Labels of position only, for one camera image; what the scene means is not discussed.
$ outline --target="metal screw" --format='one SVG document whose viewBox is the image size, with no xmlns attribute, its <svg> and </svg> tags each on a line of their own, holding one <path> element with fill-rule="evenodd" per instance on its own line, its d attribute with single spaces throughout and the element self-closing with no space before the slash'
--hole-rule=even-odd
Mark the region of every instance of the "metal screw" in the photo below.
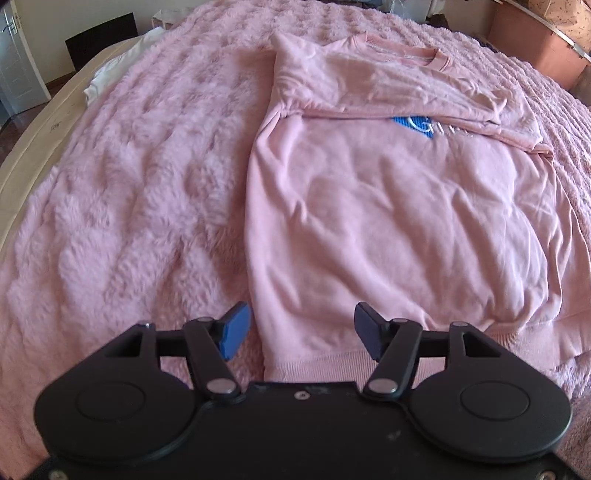
<svg viewBox="0 0 591 480">
<path fill-rule="evenodd" d="M 556 474 L 548 470 L 547 472 L 540 473 L 538 480 L 556 480 Z"/>
<path fill-rule="evenodd" d="M 61 470 L 52 470 L 49 472 L 49 480 L 68 480 L 68 476 Z"/>
<path fill-rule="evenodd" d="M 379 395 L 389 395 L 396 392 L 398 384 L 389 378 L 376 378 L 369 382 L 368 388 Z"/>
<path fill-rule="evenodd" d="M 207 382 L 206 385 L 211 393 L 216 393 L 218 395 L 229 395 L 236 390 L 237 386 L 236 382 L 229 378 L 216 378 L 215 380 Z"/>
<path fill-rule="evenodd" d="M 296 400 L 308 400 L 308 398 L 310 398 L 311 395 L 304 390 L 300 390 L 299 392 L 295 392 L 294 397 Z"/>
</svg>

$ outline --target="pink fluffy blanket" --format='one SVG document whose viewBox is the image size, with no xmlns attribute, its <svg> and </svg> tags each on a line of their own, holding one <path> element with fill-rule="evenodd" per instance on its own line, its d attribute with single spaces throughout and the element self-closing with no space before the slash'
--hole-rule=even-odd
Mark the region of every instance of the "pink fluffy blanket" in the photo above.
<svg viewBox="0 0 591 480">
<path fill-rule="evenodd" d="M 28 202 L 0 270 L 0 468 L 7 473 L 19 478 L 42 460 L 34 400 L 84 356 L 134 323 L 176 328 L 248 300 L 245 175 L 269 102 L 269 39 L 278 30 L 319 43 L 369 31 L 438 46 L 481 82 L 523 89 L 591 244 L 591 115 L 530 65 L 377 11 L 300 0 L 203 5 L 92 106 Z M 257 338 L 233 363 L 243 383 L 262 375 Z M 579 398 L 590 364 L 585 354 L 546 373 Z M 589 455 L 580 454 L 587 431 L 570 439 L 565 455 L 590 473 Z"/>
</svg>

